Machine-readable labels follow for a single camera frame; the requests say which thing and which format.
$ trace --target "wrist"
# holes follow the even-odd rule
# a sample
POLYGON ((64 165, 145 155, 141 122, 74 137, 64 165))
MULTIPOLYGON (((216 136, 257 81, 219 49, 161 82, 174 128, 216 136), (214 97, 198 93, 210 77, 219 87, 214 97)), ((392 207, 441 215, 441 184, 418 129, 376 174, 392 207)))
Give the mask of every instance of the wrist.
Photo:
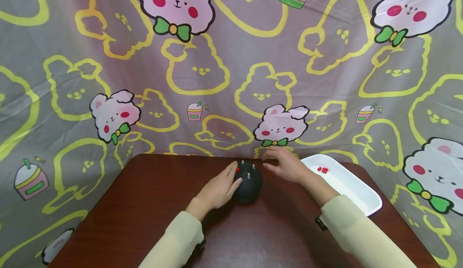
POLYGON ((194 197, 188 207, 186 207, 186 212, 191 214, 193 217, 198 219, 198 221, 202 222, 204 217, 209 213, 211 208, 199 198, 194 197))
POLYGON ((313 172, 304 176, 301 186, 308 191, 320 207, 339 195, 323 177, 313 172))

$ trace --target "yellow bunny outline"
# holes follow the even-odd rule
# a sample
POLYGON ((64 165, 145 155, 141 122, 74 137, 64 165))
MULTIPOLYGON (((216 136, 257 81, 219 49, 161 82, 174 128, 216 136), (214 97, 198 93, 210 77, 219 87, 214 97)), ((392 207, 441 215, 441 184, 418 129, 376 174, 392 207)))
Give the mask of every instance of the yellow bunny outline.
POLYGON ((427 215, 423 216, 423 222, 426 224, 426 226, 428 226, 428 228, 431 231, 433 231, 433 232, 435 232, 437 234, 439 239, 442 241, 444 246, 447 248, 447 250, 449 252, 449 256, 448 256, 447 259, 437 258, 433 254, 431 254, 431 256, 442 267, 445 267, 445 268, 454 268, 454 267, 456 267, 457 266, 457 254, 455 253, 453 248, 450 246, 450 244, 447 242, 447 240, 445 240, 445 238, 444 238, 444 236, 450 237, 450 235, 452 234, 452 230, 451 230, 449 224, 447 223, 447 220, 445 220, 445 217, 442 216, 441 214, 437 213, 436 211, 434 211, 434 210, 432 210, 432 209, 430 209, 430 208, 428 208, 426 206, 421 205, 420 202, 418 201, 417 197, 412 192, 410 192, 406 187, 400 186, 400 185, 395 186, 394 195, 392 196, 392 198, 390 200, 391 204, 395 204, 396 201, 398 200, 400 190, 406 191, 406 192, 408 192, 408 194, 410 194, 410 197, 413 199, 413 203, 410 203, 411 205, 415 206, 416 208, 420 209, 423 212, 433 214, 434 216, 436 216, 436 217, 438 217, 440 219, 441 224, 442 224, 442 226, 444 226, 444 228, 435 228, 428 221, 428 216, 427 215))
POLYGON ((431 46, 431 41, 432 37, 429 34, 421 35, 419 38, 423 39, 423 53, 421 54, 421 58, 423 58, 423 65, 421 65, 421 71, 423 72, 421 74, 420 80, 418 80, 417 85, 415 85, 412 88, 405 89, 405 90, 399 90, 399 91, 384 91, 384 92, 374 92, 374 93, 367 93, 365 92, 365 85, 367 84, 368 80, 373 76, 375 71, 383 66, 384 64, 389 61, 390 55, 394 52, 402 52, 404 49, 402 49, 402 44, 405 42, 405 40, 400 43, 399 46, 393 47, 391 45, 384 46, 381 48, 371 59, 371 64, 373 65, 373 69, 371 72, 368 74, 368 76, 363 80, 362 85, 360 85, 359 89, 359 97, 363 98, 378 98, 378 97, 397 97, 397 96, 405 96, 405 95, 410 95, 414 93, 415 91, 420 88, 421 83, 423 83, 424 79, 426 78, 427 70, 428 70, 428 56, 429 56, 429 51, 430 51, 430 46, 431 46), (379 61, 379 57, 386 51, 390 50, 391 52, 387 55, 387 57, 383 61, 379 61))
POLYGON ((257 117, 259 119, 262 118, 262 113, 257 113, 257 112, 254 112, 254 111, 250 110, 248 107, 246 107, 240 101, 241 92, 245 91, 246 88, 248 87, 248 85, 252 82, 252 77, 255 75, 256 69, 259 68, 259 67, 267 67, 268 68, 268 70, 270 72, 270 75, 266 76, 265 78, 266 79, 269 78, 269 79, 276 80, 275 87, 277 89, 280 89, 281 91, 284 91, 285 94, 286 94, 286 104, 284 104, 284 106, 286 106, 286 110, 290 109, 291 105, 293 103, 293 97, 291 95, 290 89, 293 86, 296 85, 297 78, 296 78, 296 76, 294 75, 293 72, 289 72, 289 71, 288 72, 275 73, 275 69, 274 69, 273 65, 270 62, 256 63, 256 64, 251 66, 251 68, 249 69, 249 73, 248 73, 248 75, 246 77, 246 81, 243 82, 243 84, 241 84, 241 87, 238 88, 235 91, 235 104, 238 107, 240 107, 240 109, 243 110, 245 113, 248 113, 249 115, 252 115, 252 116, 257 117), (280 83, 278 82, 278 77, 280 77, 280 76, 288 76, 291 79, 291 82, 288 85, 281 86, 280 83))
POLYGON ((220 115, 208 115, 206 116, 203 121, 202 121, 202 131, 199 131, 199 132, 196 132, 195 133, 195 138, 197 140, 199 140, 200 142, 211 142, 211 145, 213 147, 215 147, 216 149, 225 149, 225 150, 230 150, 230 149, 233 149, 234 147, 237 147, 237 146, 242 146, 242 145, 245 145, 245 144, 250 144, 252 143, 252 141, 254 140, 254 135, 252 134, 252 132, 250 132, 246 126, 242 125, 241 123, 233 120, 233 119, 228 119, 228 118, 225 118, 225 117, 222 117, 220 115), (210 131, 207 130, 207 122, 210 121, 211 119, 220 119, 221 121, 225 121, 225 122, 228 122, 228 123, 231 123, 233 125, 236 125, 237 127, 239 127, 242 131, 244 131, 244 133, 246 133, 246 135, 249 137, 249 140, 246 141, 246 142, 240 142, 240 143, 237 143, 237 144, 232 144, 231 146, 229 147, 219 147, 216 145, 216 143, 220 143, 219 140, 216 140, 214 139, 214 134, 210 131), (202 139, 200 138, 201 135, 203 134, 208 134, 210 136, 210 138, 205 138, 205 139, 202 139))
POLYGON ((0 10, 0 18, 6 22, 9 22, 14 25, 24 26, 24 27, 31 27, 42 25, 49 19, 49 10, 46 0, 37 0, 39 3, 39 12, 35 16, 31 17, 21 17, 8 14, 0 10))
POLYGON ((122 161, 121 156, 119 156, 118 147, 123 146, 126 141, 131 143, 131 142, 135 142, 137 140, 141 140, 142 142, 147 143, 150 146, 150 149, 147 152, 144 152, 144 153, 152 153, 156 149, 156 147, 154 146, 154 144, 152 142, 150 142, 149 140, 146 140, 146 139, 143 138, 143 134, 141 132, 130 131, 129 133, 124 135, 122 140, 119 140, 119 142, 117 143, 117 145, 115 147, 114 157, 117 160, 117 162, 118 162, 118 164, 120 165, 121 168, 124 168, 124 162, 122 161), (127 139, 131 135, 135 135, 135 138, 127 139))
POLYGON ((446 74, 444 76, 441 76, 441 78, 439 78, 439 80, 437 80, 437 82, 432 85, 429 91, 426 91, 425 93, 423 93, 423 95, 421 95, 420 97, 417 97, 413 101, 412 106, 410 107, 410 110, 408 111, 408 122, 410 124, 410 129, 412 130, 412 134, 414 135, 415 139, 417 140, 419 144, 425 144, 427 140, 425 140, 424 137, 421 136, 420 132, 416 128, 413 111, 415 110, 416 105, 418 103, 424 101, 428 96, 435 94, 436 89, 444 85, 444 82, 450 79, 463 80, 463 74, 446 74))
POLYGON ((403 155, 403 152, 402 152, 402 140, 400 139, 400 133, 399 133, 399 130, 397 129, 397 126, 392 121, 390 121, 389 119, 375 119, 373 121, 369 121, 365 125, 365 127, 363 128, 363 131, 360 134, 357 134, 356 136, 354 136, 352 138, 352 143, 363 146, 364 147, 363 154, 366 156, 366 158, 368 158, 371 162, 373 162, 373 164, 375 166, 377 166, 377 167, 387 167, 387 168, 389 168, 390 170, 392 170, 394 172, 398 172, 398 171, 402 170, 402 167, 404 165, 404 155, 403 155), (398 156, 398 162, 399 162, 397 165, 393 166, 391 164, 388 164, 387 162, 376 162, 369 155, 369 152, 371 150, 372 151, 375 151, 375 150, 369 145, 369 143, 373 142, 373 139, 368 134, 368 130, 371 128, 371 126, 373 126, 375 124, 387 124, 390 127, 392 127, 392 129, 394 131, 394 134, 395 134, 395 137, 396 137, 396 143, 397 143, 397 156, 398 156), (359 138, 359 137, 365 137, 367 139, 367 142, 366 143, 357 142, 357 138, 359 138))
POLYGON ((320 111, 317 110, 311 110, 309 114, 314 113, 315 117, 311 121, 307 122, 308 125, 313 124, 314 122, 317 121, 317 117, 320 115, 328 115, 329 113, 325 112, 325 110, 331 105, 331 104, 339 104, 341 105, 341 112, 339 113, 339 119, 342 121, 341 127, 339 128, 339 131, 333 133, 331 136, 326 137, 324 139, 321 139, 319 141, 310 143, 310 142, 304 142, 300 138, 296 138, 295 142, 303 145, 308 145, 308 146, 314 146, 314 145, 319 145, 322 143, 326 143, 336 137, 338 137, 346 128, 347 125, 347 117, 345 116, 345 111, 347 109, 347 102, 342 101, 342 100, 330 100, 327 101, 323 106, 321 107, 320 111))
POLYGON ((214 42, 211 38, 211 36, 209 36, 208 34, 206 33, 203 33, 201 34, 200 36, 204 37, 206 40, 207 40, 207 46, 209 47, 209 49, 211 50, 211 56, 215 59, 215 61, 217 62, 217 66, 219 66, 220 69, 223 70, 223 79, 224 79, 224 82, 220 83, 219 85, 217 85, 216 87, 212 88, 212 89, 200 89, 200 90, 183 90, 181 88, 179 88, 173 78, 172 78, 172 74, 174 72, 174 67, 175 67, 175 63, 179 63, 179 62, 182 62, 183 60, 185 60, 188 56, 188 54, 186 53, 185 49, 197 49, 198 47, 196 47, 194 44, 193 44, 193 39, 194 39, 194 36, 191 37, 191 40, 190 42, 188 43, 184 43, 184 42, 181 42, 180 40, 178 39, 173 39, 173 38, 170 38, 170 39, 166 39, 164 41, 164 43, 162 44, 162 47, 161 47, 161 54, 167 58, 169 60, 169 67, 167 69, 167 73, 166 73, 166 79, 167 79, 167 84, 169 85, 169 87, 174 91, 174 92, 177 92, 178 94, 182 94, 182 95, 211 95, 211 94, 216 94, 217 92, 220 92, 220 91, 223 91, 223 89, 227 88, 229 83, 230 83, 230 71, 228 70, 228 68, 223 64, 222 62, 222 59, 217 55, 217 50, 215 48, 215 45, 214 45, 214 42), (180 55, 179 57, 175 57, 173 56, 172 54, 170 54, 167 49, 172 45, 172 44, 179 44, 179 45, 183 45, 185 46, 183 48, 183 53, 182 55, 180 55))
MULTIPOLYGON (((285 149, 289 150, 290 153, 296 156, 296 158, 299 158, 299 155, 297 153, 293 153, 294 149, 293 147, 290 146, 283 146, 285 149)), ((254 158, 259 158, 259 152, 261 149, 267 149, 266 147, 259 146, 254 149, 254 158)))
POLYGON ((283 31, 286 21, 288 18, 288 6, 281 3, 281 19, 278 22, 278 25, 273 28, 272 30, 260 30, 250 25, 246 24, 245 22, 241 21, 230 9, 227 7, 221 0, 214 0, 215 4, 219 9, 222 11, 225 16, 227 16, 232 22, 234 22, 239 28, 243 31, 256 36, 256 37, 275 37, 283 31))
POLYGON ((210 151, 208 151, 207 149, 203 149, 202 147, 197 146, 197 145, 192 144, 192 143, 180 143, 180 142, 171 143, 169 145, 169 152, 165 152, 164 155, 178 155, 178 153, 174 153, 174 147, 176 147, 178 145, 186 145, 186 146, 189 146, 189 147, 194 147, 195 149, 200 150, 201 152, 205 153, 206 155, 214 157, 214 155, 210 151))
POLYGON ((354 164, 359 164, 359 160, 357 159, 357 157, 350 151, 339 150, 339 149, 327 149, 327 150, 320 152, 320 154, 322 155, 326 155, 327 153, 339 153, 340 155, 348 156, 354 164))
POLYGON ((142 100, 142 102, 140 104, 137 104, 137 106, 142 108, 144 106, 144 100, 151 100, 151 98, 148 97, 149 92, 153 92, 156 95, 158 95, 159 100, 161 100, 161 102, 162 102, 162 106, 164 106, 169 111, 169 113, 174 116, 175 123, 173 125, 169 126, 169 127, 163 127, 163 128, 157 128, 157 127, 152 127, 152 126, 149 126, 149 125, 144 125, 140 121, 138 121, 136 123, 136 125, 138 125, 140 127, 143 127, 143 128, 146 128, 146 129, 149 129, 151 131, 156 131, 156 132, 168 132, 168 131, 176 130, 180 125, 180 118, 179 118, 178 114, 172 109, 172 107, 170 107, 170 105, 167 104, 167 101, 166 101, 166 99, 164 98, 164 95, 162 95, 161 92, 159 92, 159 91, 157 91, 155 89, 152 89, 152 88, 145 89, 143 91, 143 95, 135 95, 136 98, 141 98, 141 100, 142 100))
POLYGON ((18 83, 24 88, 24 94, 31 98, 31 110, 27 121, 5 141, 0 143, 0 162, 6 158, 14 147, 31 131, 39 118, 40 98, 31 89, 31 86, 22 77, 16 76, 5 66, 0 65, 0 74, 5 76, 14 83, 18 83))
POLYGON ((134 6, 135 10, 137 10, 138 15, 143 21, 144 26, 148 33, 146 34, 146 40, 143 42, 137 42, 136 45, 132 45, 131 49, 128 50, 124 55, 115 54, 111 51, 110 43, 116 42, 117 39, 109 36, 107 33, 104 32, 108 27, 108 23, 104 15, 96 9, 96 0, 89 0, 88 2, 88 9, 78 10, 76 15, 74 16, 74 20, 76 21, 77 30, 79 30, 80 34, 84 36, 88 36, 91 38, 95 38, 98 40, 103 41, 103 50, 107 57, 121 59, 121 60, 128 60, 130 59, 137 50, 142 49, 143 47, 148 47, 151 45, 154 37, 154 30, 150 19, 143 14, 140 3, 138 0, 129 0, 132 5, 134 6), (85 24, 83 22, 84 18, 95 16, 101 22, 101 34, 90 32, 86 29, 85 24))
POLYGON ((26 241, 22 242, 18 246, 14 247, 13 249, 6 252, 5 255, 3 255, 0 258, 0 268, 3 267, 3 264, 5 264, 6 260, 8 260, 14 253, 16 253, 16 251, 18 251, 22 247, 26 246, 30 242, 36 240, 37 238, 42 237, 43 235, 47 234, 51 230, 53 230, 55 228, 58 228, 62 224, 66 223, 66 222, 69 222, 70 220, 75 219, 77 217, 81 217, 82 220, 80 220, 80 221, 82 222, 87 215, 88 215, 88 210, 79 210, 79 211, 75 211, 74 213, 71 213, 71 214, 67 215, 66 217, 63 217, 62 219, 58 220, 58 222, 56 222, 53 225, 49 226, 48 228, 46 228, 45 230, 43 230, 39 234, 35 235, 32 238, 27 239, 26 241))
POLYGON ((100 139, 97 139, 97 138, 89 138, 89 137, 76 140, 75 142, 71 143, 70 145, 68 145, 64 149, 60 150, 57 153, 57 155, 55 156, 55 159, 53 159, 53 165, 55 167, 55 183, 54 183, 54 187, 55 187, 55 190, 57 192, 57 196, 54 199, 52 199, 51 201, 49 201, 43 207, 42 213, 51 214, 54 211, 61 208, 63 205, 67 204, 67 202, 71 201, 73 198, 76 198, 76 200, 79 201, 79 200, 85 198, 86 196, 88 196, 91 192, 93 192, 94 189, 100 184, 101 180, 104 177, 104 161, 106 160, 107 152, 108 152, 108 149, 107 149, 107 146, 106 146, 105 142, 103 142, 103 141, 101 141, 100 139), (64 182, 63 182, 63 171, 62 171, 62 168, 61 168, 61 159, 63 158, 63 156, 65 156, 70 151, 72 151, 74 149, 77 149, 78 147, 82 147, 82 146, 89 145, 89 144, 94 144, 96 146, 100 146, 100 147, 103 148, 103 156, 100 159, 100 167, 101 167, 101 172, 100 173, 101 173, 101 175, 98 178, 98 180, 96 181, 95 185, 88 192, 86 192, 85 194, 82 194, 82 192, 87 188, 87 186, 84 186, 82 189, 79 189, 78 185, 74 185, 74 186, 70 186, 69 188, 65 188, 64 182), (60 200, 61 197, 63 197, 64 195, 66 195, 69 192, 72 192, 72 194, 73 194, 70 198, 68 198, 66 201, 64 201, 63 203, 61 203, 61 204, 59 204, 57 206, 53 206, 53 204, 55 202, 60 200))
POLYGON ((362 18, 363 18, 363 22, 365 24, 366 36, 368 38, 368 41, 362 46, 362 48, 360 48, 359 51, 348 52, 342 58, 336 59, 336 61, 334 63, 328 65, 325 69, 323 69, 323 70, 314 70, 314 69, 312 69, 314 61, 317 58, 322 58, 323 54, 321 54, 318 51, 317 47, 315 48, 314 51, 304 47, 304 45, 305 45, 305 37, 307 37, 310 34, 318 34, 319 38, 320 38, 320 41, 317 44, 317 46, 320 46, 320 45, 323 44, 323 42, 325 41, 325 30, 323 28, 323 24, 325 24, 326 18, 330 14, 330 11, 331 11, 332 7, 334 6, 334 4, 336 4, 338 2, 338 0, 330 0, 328 5, 326 6, 326 9, 323 12, 323 15, 322 15, 319 23, 317 24, 317 26, 316 27, 309 27, 309 28, 305 29, 302 32, 301 37, 299 39, 299 43, 298 43, 299 51, 304 53, 307 56, 311 56, 311 58, 309 60, 309 63, 307 64, 307 69, 306 69, 307 73, 316 74, 316 75, 323 75, 323 74, 327 73, 328 71, 332 70, 333 68, 337 67, 342 62, 347 61, 348 59, 350 59, 352 57, 357 57, 357 56, 360 56, 360 55, 364 54, 370 48, 370 46, 373 45, 376 34, 375 34, 375 28, 372 27, 372 25, 370 24, 370 18, 369 18, 370 12, 369 12, 369 9, 366 6, 364 0, 356 0, 356 1, 357 1, 357 5, 359 6, 359 9, 360 9, 360 14, 362 14, 362 18))
POLYGON ((86 119, 91 119, 92 118, 92 113, 88 112, 85 113, 84 115, 70 115, 68 113, 64 113, 61 107, 58 104, 58 92, 57 92, 57 83, 53 79, 53 73, 51 72, 49 66, 50 64, 56 62, 56 61, 61 61, 64 64, 68 66, 67 73, 69 74, 70 72, 73 71, 80 71, 80 76, 82 79, 86 80, 95 80, 98 82, 104 89, 104 92, 110 96, 111 95, 111 88, 109 85, 103 81, 103 79, 100 78, 100 73, 103 70, 103 67, 101 64, 99 64, 97 61, 91 59, 91 58, 85 58, 77 63, 72 63, 68 58, 64 57, 63 55, 53 55, 50 58, 45 59, 43 62, 43 70, 45 70, 45 76, 47 77, 47 81, 50 83, 50 91, 51 91, 51 107, 55 111, 55 113, 61 118, 64 119, 65 121, 85 121, 86 119), (95 70, 93 71, 92 74, 84 74, 82 70, 79 69, 79 67, 82 67, 84 64, 90 64, 95 67, 95 70))

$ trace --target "black ball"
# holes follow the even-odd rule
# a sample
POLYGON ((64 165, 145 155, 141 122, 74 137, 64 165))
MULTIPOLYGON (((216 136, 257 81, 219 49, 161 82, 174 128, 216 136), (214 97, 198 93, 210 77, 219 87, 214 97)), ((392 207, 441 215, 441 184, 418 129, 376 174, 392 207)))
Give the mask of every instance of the black ball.
POLYGON ((250 203, 259 195, 262 187, 262 174, 256 167, 253 168, 253 164, 247 162, 239 162, 237 170, 234 180, 242 178, 243 181, 235 191, 233 198, 241 204, 250 203))

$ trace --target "green bow tie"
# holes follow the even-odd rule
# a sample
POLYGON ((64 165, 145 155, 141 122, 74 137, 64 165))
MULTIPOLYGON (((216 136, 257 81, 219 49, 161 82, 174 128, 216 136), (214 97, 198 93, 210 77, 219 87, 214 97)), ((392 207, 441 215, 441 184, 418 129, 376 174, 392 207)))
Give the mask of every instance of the green bow tie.
POLYGON ((397 32, 394 31, 392 27, 386 25, 381 29, 381 32, 379 32, 379 34, 377 34, 377 36, 375 37, 375 42, 384 43, 390 41, 392 42, 392 46, 396 47, 402 42, 407 32, 408 29, 403 29, 397 32))
POLYGON ((115 131, 115 133, 111 134, 111 139, 113 140, 113 143, 116 145, 118 142, 119 135, 122 133, 128 133, 130 131, 130 125, 125 122, 123 123, 118 130, 115 131))
POLYGON ((420 182, 415 179, 409 182, 406 187, 414 194, 418 194, 427 200, 431 207, 439 213, 447 214, 449 210, 453 208, 453 202, 447 200, 446 198, 432 195, 430 192, 423 189, 423 186, 421 186, 420 182))
POLYGON ((262 146, 263 147, 267 147, 267 146, 270 146, 270 145, 279 145, 279 146, 286 146, 288 143, 288 139, 285 137, 283 139, 280 139, 279 141, 271 141, 269 139, 265 139, 263 140, 263 143, 262 143, 262 146))
POLYGON ((189 42, 191 39, 191 27, 188 24, 175 25, 170 24, 167 20, 161 16, 156 17, 156 23, 154 24, 154 31, 158 35, 164 35, 167 33, 176 35, 182 42, 189 42))

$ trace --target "forearm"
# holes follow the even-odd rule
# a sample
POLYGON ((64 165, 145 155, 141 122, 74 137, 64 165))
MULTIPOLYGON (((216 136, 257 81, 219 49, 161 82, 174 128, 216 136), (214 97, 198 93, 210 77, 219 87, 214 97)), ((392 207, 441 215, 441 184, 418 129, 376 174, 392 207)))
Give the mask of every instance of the forearm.
POLYGON ((302 177, 301 186, 309 192, 320 207, 339 195, 321 176, 311 170, 308 170, 302 177))
POLYGON ((201 201, 193 198, 186 210, 170 223, 139 268, 180 268, 185 265, 196 245, 204 239, 201 220, 208 212, 201 201))
POLYGON ((345 195, 335 197, 324 205, 320 219, 341 248, 357 258, 363 267, 416 267, 345 195))

